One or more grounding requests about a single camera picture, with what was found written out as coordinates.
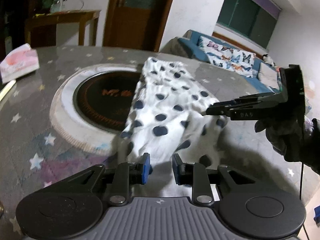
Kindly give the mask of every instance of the white wall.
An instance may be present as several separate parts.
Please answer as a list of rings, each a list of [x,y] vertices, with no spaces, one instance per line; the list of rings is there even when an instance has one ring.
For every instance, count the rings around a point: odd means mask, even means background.
[[[224,0],[173,0],[161,41],[162,49],[189,30],[212,35]]]
[[[264,49],[263,47],[259,46],[255,42],[251,41],[250,39],[240,35],[239,33],[233,32],[232,30],[225,28],[220,25],[216,25],[214,28],[214,31],[222,34],[230,39],[233,39],[234,41],[239,42],[240,44],[248,47],[249,49],[252,49],[253,51],[263,55],[263,54],[268,54],[268,51]]]
[[[84,10],[101,10],[98,29],[97,29],[97,46],[102,46],[104,25],[109,0],[84,0]],[[82,6],[80,0],[68,0],[65,2],[65,10],[79,10]],[[57,46],[60,45],[78,45],[78,24],[58,24],[57,25]],[[90,26],[86,27],[84,44],[89,45]]]
[[[310,116],[320,119],[320,14],[281,12],[268,45],[279,66],[299,64],[306,96],[312,106]]]

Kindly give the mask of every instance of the table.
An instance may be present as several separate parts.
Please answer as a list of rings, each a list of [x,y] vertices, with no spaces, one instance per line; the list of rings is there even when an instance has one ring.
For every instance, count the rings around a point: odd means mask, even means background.
[[[0,103],[0,199],[7,211],[0,220],[1,240],[20,239],[14,217],[15,208],[23,197],[92,165],[116,165],[116,160],[72,146],[56,132],[49,120],[57,89],[80,68],[103,63],[141,66],[148,57],[156,57],[183,62],[191,75],[220,101],[257,93],[234,72],[164,53],[86,46],[47,47],[39,48],[37,52],[40,69],[18,80],[16,87]],[[254,132],[254,123],[228,123],[216,145],[220,162],[258,179],[274,181],[289,192],[297,192],[300,163],[286,163],[272,149],[264,133]],[[306,167],[305,203],[318,185],[318,175]]]
[[[93,20],[93,44],[96,45],[99,10],[87,11],[65,11],[35,18],[29,18],[25,22],[25,42],[31,44],[31,30],[36,27],[55,25],[60,23],[79,23],[79,46],[84,45],[85,25],[87,21]]]

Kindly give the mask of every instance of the sofa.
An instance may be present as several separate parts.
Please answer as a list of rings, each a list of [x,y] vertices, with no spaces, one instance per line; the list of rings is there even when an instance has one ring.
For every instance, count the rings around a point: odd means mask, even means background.
[[[201,50],[198,47],[198,40],[200,36],[207,37],[208,39],[214,41],[215,43],[222,44],[224,46],[236,49],[235,46],[231,45],[230,43],[227,43],[223,40],[214,38],[212,36],[205,35],[203,33],[199,33],[193,30],[189,30],[183,35],[182,38],[176,37],[173,39],[172,45],[171,45],[171,53],[177,56],[182,57],[188,57],[191,59],[196,59],[199,61],[203,61],[206,63],[210,63],[209,59],[207,57],[207,54]],[[254,65],[253,65],[253,77],[243,77],[249,84],[251,84],[259,93],[267,93],[272,90],[273,92],[279,92],[276,89],[271,89],[266,87],[264,84],[262,84],[259,79],[257,78],[257,74],[260,69],[260,63],[263,62],[263,60],[259,58],[255,58]]]

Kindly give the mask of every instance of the black glass cooktop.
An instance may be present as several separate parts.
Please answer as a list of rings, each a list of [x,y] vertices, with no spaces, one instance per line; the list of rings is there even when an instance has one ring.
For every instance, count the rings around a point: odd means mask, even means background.
[[[83,81],[73,95],[77,112],[101,129],[122,131],[125,127],[140,73],[100,73]]]

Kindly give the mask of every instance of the blue sofa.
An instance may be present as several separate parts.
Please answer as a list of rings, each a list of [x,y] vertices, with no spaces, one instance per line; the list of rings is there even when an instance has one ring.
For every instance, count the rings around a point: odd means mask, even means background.
[[[236,48],[233,45],[231,45],[227,42],[223,42],[223,41],[221,41],[217,38],[214,38],[212,36],[208,36],[203,33],[189,30],[184,35],[184,38],[177,38],[177,43],[182,47],[182,49],[184,50],[184,52],[186,54],[185,56],[187,56],[188,58],[192,58],[192,59],[196,59],[199,61],[210,63],[206,53],[198,47],[198,40],[199,40],[200,36],[207,37],[208,39],[214,41],[215,43],[222,44],[222,45],[228,46],[230,48],[234,48],[234,49]],[[264,84],[262,84],[259,81],[259,79],[257,78],[257,74],[259,72],[261,62],[263,62],[261,59],[255,58],[254,65],[253,65],[253,70],[255,70],[254,71],[255,75],[253,78],[247,78],[244,76],[242,76],[242,77],[244,79],[246,79],[246,81],[249,82],[256,90],[258,90],[259,93],[266,93],[266,92],[270,92],[270,89],[267,88]]]

